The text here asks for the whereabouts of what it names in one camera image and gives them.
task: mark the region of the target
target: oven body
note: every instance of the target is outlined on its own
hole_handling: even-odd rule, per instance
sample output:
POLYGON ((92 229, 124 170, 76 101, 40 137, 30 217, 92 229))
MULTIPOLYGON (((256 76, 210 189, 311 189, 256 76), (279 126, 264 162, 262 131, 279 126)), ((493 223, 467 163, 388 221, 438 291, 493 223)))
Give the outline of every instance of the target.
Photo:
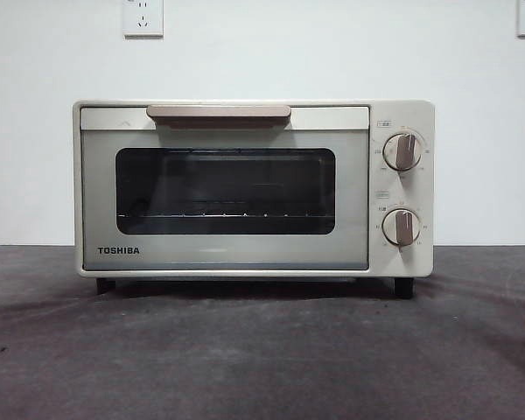
POLYGON ((432 271, 427 101, 81 101, 73 124, 83 276, 432 271))

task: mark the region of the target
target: toshiba logo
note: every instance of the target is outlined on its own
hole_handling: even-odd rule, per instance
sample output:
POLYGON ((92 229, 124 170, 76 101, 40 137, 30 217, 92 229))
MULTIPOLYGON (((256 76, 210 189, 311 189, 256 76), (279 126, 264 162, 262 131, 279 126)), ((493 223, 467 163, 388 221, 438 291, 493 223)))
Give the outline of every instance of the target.
POLYGON ((99 247, 100 254, 140 254, 138 247, 99 247))

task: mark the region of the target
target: oven door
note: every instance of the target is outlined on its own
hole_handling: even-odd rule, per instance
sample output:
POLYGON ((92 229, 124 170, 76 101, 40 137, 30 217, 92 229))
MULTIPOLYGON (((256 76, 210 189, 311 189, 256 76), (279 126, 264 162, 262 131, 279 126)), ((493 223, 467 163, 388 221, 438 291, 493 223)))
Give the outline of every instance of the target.
POLYGON ((176 108, 82 110, 84 270, 368 268, 368 108, 176 108))

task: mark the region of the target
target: brown handle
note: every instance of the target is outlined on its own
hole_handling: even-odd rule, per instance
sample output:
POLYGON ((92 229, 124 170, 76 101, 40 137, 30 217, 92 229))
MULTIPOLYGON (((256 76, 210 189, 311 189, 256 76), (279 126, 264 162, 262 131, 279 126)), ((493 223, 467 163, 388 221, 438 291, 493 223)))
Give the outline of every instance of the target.
POLYGON ((414 231, 412 229, 412 213, 399 211, 395 215, 396 243, 406 247, 414 242, 414 231))
POLYGON ((270 129, 290 122, 287 105, 150 105, 148 116, 172 129, 270 129))

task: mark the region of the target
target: timer knob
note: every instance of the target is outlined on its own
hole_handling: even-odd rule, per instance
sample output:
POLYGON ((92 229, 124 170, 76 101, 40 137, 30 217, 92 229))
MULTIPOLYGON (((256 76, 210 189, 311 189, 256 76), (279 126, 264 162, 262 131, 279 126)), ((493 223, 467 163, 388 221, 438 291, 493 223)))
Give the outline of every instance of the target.
POLYGON ((389 242, 399 247, 406 247, 420 234, 420 221, 410 210, 393 210, 383 219, 383 233, 389 242))
POLYGON ((414 168, 421 156, 422 146, 414 134, 394 135, 383 148, 385 162, 396 171, 407 171, 414 168))

